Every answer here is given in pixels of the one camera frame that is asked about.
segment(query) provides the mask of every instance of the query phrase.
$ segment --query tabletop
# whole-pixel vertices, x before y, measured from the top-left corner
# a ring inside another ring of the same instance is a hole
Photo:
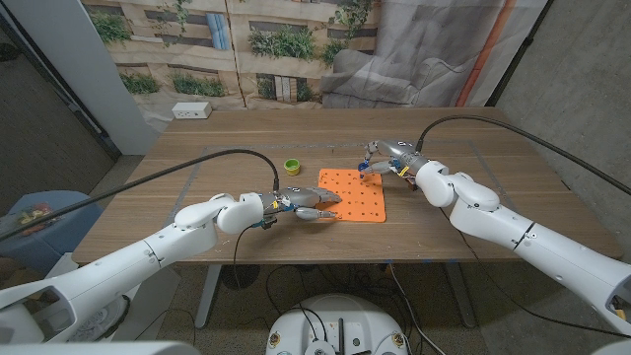
[[[244,148],[274,162],[281,187],[317,186],[320,169],[355,169],[363,161],[367,142],[414,143],[434,120],[463,113],[508,121],[493,107],[214,111],[208,119],[172,122],[129,181],[204,154]],[[451,173],[467,173],[494,189],[505,206],[530,220],[600,253],[621,257],[613,235],[522,136],[483,122],[450,121],[428,134],[423,155],[445,164]],[[301,162],[295,177],[283,169],[290,158]],[[182,207],[222,192],[234,197],[269,192],[272,181],[273,174],[262,160],[230,155],[139,185],[115,197],[77,246],[73,259],[94,261],[159,231]],[[244,233],[237,263],[475,260],[457,230],[420,190],[411,191],[400,177],[386,175],[384,195],[385,223],[308,222],[282,213],[271,229]],[[182,262],[232,263],[237,236],[218,234],[213,249]],[[481,259],[519,259],[510,250],[466,238]]]

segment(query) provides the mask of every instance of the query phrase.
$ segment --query wall outlet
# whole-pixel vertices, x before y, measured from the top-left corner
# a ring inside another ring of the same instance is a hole
[[[175,118],[208,118],[212,110],[209,103],[177,103],[172,109]]]

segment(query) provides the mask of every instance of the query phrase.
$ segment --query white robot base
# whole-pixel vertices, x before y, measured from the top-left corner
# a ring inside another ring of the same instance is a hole
[[[265,354],[403,355],[406,341],[396,321],[376,305],[351,295],[328,294],[311,297],[283,314],[269,332]]]

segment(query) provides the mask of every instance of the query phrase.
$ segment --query green cup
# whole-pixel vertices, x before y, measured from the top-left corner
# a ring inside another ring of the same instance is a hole
[[[298,159],[290,159],[285,162],[285,171],[288,176],[296,176],[300,172],[300,162]]]

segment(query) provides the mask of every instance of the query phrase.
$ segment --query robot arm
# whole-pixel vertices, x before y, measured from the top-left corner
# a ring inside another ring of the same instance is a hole
[[[249,226],[271,227],[279,212],[294,211],[303,218],[307,214],[309,218],[304,219],[334,217],[313,207],[321,201],[341,200],[325,189],[288,192],[246,193],[239,200],[229,194],[216,195],[183,208],[159,232],[75,271],[0,291],[0,334],[9,334],[0,343],[68,340],[98,310],[161,268],[214,247],[215,224],[225,233],[237,234]],[[31,315],[24,300],[43,291],[52,291],[58,301]]]
[[[464,173],[450,175],[446,166],[428,161],[411,144],[376,141],[368,145],[367,151],[370,156],[376,152],[389,155],[389,169],[385,162],[368,166],[371,157],[367,154],[360,171],[393,171],[420,187],[433,206],[454,203],[450,221],[461,232],[511,249],[579,295],[620,332],[631,335],[631,323],[624,315],[631,304],[631,265],[530,221],[501,205],[490,188]]]

